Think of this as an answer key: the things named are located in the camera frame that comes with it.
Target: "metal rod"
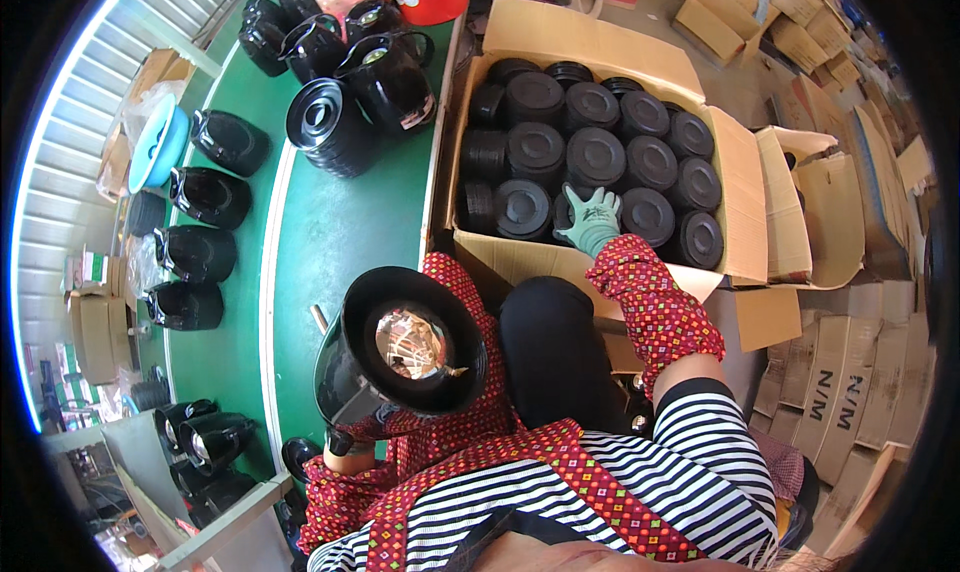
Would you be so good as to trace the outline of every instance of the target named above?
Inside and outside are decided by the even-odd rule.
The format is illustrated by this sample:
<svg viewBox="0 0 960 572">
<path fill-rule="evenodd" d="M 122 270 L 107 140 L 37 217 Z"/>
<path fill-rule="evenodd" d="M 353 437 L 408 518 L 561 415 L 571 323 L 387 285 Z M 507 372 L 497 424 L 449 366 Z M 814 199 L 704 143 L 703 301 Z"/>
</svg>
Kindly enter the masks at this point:
<svg viewBox="0 0 960 572">
<path fill-rule="evenodd" d="M 320 311 L 319 305 L 310 306 L 310 314 L 313 315 L 313 321 L 317 322 L 317 328 L 319 328 L 319 333 L 326 336 L 327 335 L 327 319 L 324 317 L 322 311 Z"/>
</svg>

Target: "worker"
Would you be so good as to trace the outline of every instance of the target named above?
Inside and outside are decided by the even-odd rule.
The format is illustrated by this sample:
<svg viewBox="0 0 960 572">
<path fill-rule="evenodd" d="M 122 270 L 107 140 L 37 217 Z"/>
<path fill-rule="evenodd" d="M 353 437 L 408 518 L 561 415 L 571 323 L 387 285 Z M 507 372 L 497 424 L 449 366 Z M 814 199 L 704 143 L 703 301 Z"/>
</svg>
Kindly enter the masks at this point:
<svg viewBox="0 0 960 572">
<path fill-rule="evenodd" d="M 423 273 L 447 286 L 488 354 L 482 396 L 388 442 L 304 466 L 307 569 L 690 570 L 768 566 L 777 551 L 773 485 L 720 361 L 724 341 L 654 250 L 621 235 L 603 189 L 560 231 L 594 259 L 586 277 L 619 303 L 655 410 L 653 440 L 631 435 L 593 302 L 569 282 L 532 278 L 499 324 L 450 255 Z"/>
</svg>

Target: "red floral apron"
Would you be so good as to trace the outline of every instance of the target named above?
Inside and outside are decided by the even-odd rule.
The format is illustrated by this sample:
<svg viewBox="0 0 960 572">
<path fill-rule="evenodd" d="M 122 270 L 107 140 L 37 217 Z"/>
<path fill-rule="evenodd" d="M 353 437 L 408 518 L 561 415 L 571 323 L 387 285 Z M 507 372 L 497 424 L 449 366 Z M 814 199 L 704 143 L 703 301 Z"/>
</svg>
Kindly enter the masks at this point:
<svg viewBox="0 0 960 572">
<path fill-rule="evenodd" d="M 552 467 L 637 553 L 657 561 L 680 562 L 706 557 L 584 451 L 579 443 L 582 434 L 580 426 L 568 418 L 464 449 L 403 482 L 365 513 L 365 522 L 374 521 L 369 532 L 366 568 L 400 570 L 405 567 L 407 512 L 426 489 L 448 478 L 521 459 L 535 459 Z"/>
</svg>

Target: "gloved hand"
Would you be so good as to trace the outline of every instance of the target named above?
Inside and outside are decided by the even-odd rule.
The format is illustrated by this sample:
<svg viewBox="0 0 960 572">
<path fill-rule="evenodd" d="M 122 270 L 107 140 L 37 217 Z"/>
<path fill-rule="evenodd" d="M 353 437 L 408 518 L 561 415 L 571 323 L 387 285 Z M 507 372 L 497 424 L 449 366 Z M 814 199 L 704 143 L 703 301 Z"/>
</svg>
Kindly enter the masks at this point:
<svg viewBox="0 0 960 572">
<path fill-rule="evenodd" d="M 584 203 L 570 183 L 563 183 L 563 193 L 573 212 L 573 226 L 568 230 L 554 230 L 554 234 L 566 237 L 583 253 L 596 259 L 607 242 L 620 236 L 620 197 L 600 188 Z"/>
</svg>

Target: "open cardboard box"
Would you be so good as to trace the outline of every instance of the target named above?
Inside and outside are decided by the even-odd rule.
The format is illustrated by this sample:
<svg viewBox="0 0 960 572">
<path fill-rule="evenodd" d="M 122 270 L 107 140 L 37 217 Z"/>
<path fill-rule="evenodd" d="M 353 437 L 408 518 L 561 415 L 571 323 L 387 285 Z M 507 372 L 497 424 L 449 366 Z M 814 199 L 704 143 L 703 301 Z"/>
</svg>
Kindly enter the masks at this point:
<svg viewBox="0 0 960 572">
<path fill-rule="evenodd" d="M 852 157 L 835 153 L 829 134 L 768 126 L 756 134 L 763 166 L 767 215 L 767 279 L 776 287 L 834 290 L 863 266 L 864 227 Z M 786 153 L 796 157 L 789 170 Z M 803 194 L 806 212 L 800 207 Z M 752 284 L 733 278 L 734 286 Z"/>
<path fill-rule="evenodd" d="M 519 27 L 524 31 L 517 32 Z M 459 109 L 445 225 L 454 229 L 454 241 L 477 263 L 513 286 L 535 276 L 565 278 L 590 296 L 597 316 L 623 319 L 619 305 L 604 299 L 585 278 L 594 264 L 590 256 L 570 247 L 489 237 L 457 226 L 458 163 L 470 98 L 490 66 L 506 57 L 524 57 L 542 67 L 557 61 L 578 61 L 590 68 L 597 80 L 629 76 L 655 97 L 678 103 L 699 116 L 716 143 L 711 162 L 723 184 L 723 199 L 715 216 L 724 233 L 724 256 L 714 271 L 668 265 L 670 272 L 682 289 L 701 301 L 714 291 L 724 274 L 766 280 L 763 174 L 757 141 L 732 117 L 706 105 L 687 54 L 655 38 L 563 7 L 522 0 L 493 1 L 484 54 L 470 62 L 462 100 L 454 105 Z"/>
</svg>

